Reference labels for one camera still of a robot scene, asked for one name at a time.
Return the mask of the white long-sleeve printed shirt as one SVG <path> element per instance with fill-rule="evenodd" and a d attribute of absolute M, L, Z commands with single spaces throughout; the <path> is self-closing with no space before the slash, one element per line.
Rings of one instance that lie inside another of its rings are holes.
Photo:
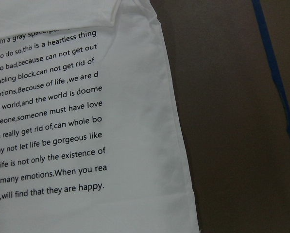
<path fill-rule="evenodd" d="M 197 233 L 148 0 L 0 0 L 0 233 Z"/>

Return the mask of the brown paper table cover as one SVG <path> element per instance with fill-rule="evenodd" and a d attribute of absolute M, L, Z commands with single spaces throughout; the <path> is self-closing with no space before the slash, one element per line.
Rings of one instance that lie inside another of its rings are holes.
<path fill-rule="evenodd" d="M 153 0 L 200 230 L 290 233 L 290 139 L 253 4 Z"/>

